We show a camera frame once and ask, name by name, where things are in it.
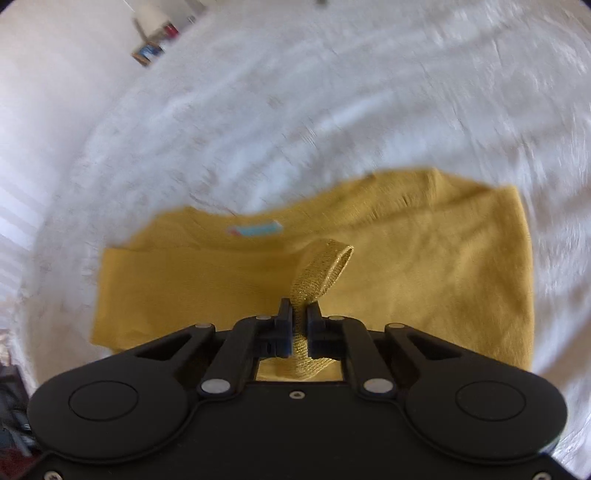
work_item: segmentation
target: clothing label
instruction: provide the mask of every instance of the clothing label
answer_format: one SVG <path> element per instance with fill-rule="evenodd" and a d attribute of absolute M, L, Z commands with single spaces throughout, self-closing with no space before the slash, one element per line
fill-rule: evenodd
<path fill-rule="evenodd" d="M 236 225 L 228 229 L 228 233 L 234 236 L 263 236 L 272 235 L 281 231 L 283 231 L 283 226 L 277 220 L 273 220 L 270 223 L 262 223 L 260 225 Z"/>

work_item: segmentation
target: white bed sheet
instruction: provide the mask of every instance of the white bed sheet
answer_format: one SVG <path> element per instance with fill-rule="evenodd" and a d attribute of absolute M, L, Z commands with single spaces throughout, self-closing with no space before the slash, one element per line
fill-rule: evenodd
<path fill-rule="evenodd" d="M 104 246 L 190 204 L 252 213 L 384 168 L 516 184 L 535 253 L 533 370 L 591 472 L 591 12 L 576 0 L 232 0 L 105 119 L 40 233 L 16 323 L 33 383 L 87 341 Z"/>

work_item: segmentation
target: silver screw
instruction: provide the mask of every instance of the silver screw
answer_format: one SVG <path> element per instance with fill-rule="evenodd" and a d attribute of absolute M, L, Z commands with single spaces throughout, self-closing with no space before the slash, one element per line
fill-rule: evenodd
<path fill-rule="evenodd" d="M 370 393 L 388 393 L 394 388 L 394 384 L 385 378 L 371 378 L 363 384 L 363 388 Z"/>
<path fill-rule="evenodd" d="M 290 398 L 293 398 L 294 400 L 301 400 L 305 396 L 306 394 L 300 390 L 294 390 L 290 393 Z"/>
<path fill-rule="evenodd" d="M 230 382 L 223 378 L 210 378 L 201 384 L 201 390 L 212 395 L 218 395 L 230 390 Z"/>
<path fill-rule="evenodd" d="M 50 470 L 49 472 L 45 472 L 45 475 L 43 475 L 43 480 L 63 480 L 63 478 L 59 473 Z"/>

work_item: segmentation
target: knit fabric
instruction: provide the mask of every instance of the knit fabric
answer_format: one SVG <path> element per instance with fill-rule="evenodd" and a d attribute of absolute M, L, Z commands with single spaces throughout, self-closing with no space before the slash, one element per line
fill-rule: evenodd
<path fill-rule="evenodd" d="M 330 363 L 307 357 L 303 313 L 315 300 L 324 315 L 373 330 L 406 323 L 528 368 L 532 255 L 519 194 L 389 171 L 260 215 L 164 213 L 105 251 L 92 341 L 123 350 L 194 323 L 231 329 L 275 313 L 282 297 L 294 356 L 262 362 L 262 379 L 304 380 Z"/>

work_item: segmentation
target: white wall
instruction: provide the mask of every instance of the white wall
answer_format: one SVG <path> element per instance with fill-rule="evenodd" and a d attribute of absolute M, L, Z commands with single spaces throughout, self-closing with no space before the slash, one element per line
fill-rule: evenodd
<path fill-rule="evenodd" d="M 143 72 L 124 0 L 15 0 L 0 14 L 0 327 L 62 175 Z"/>

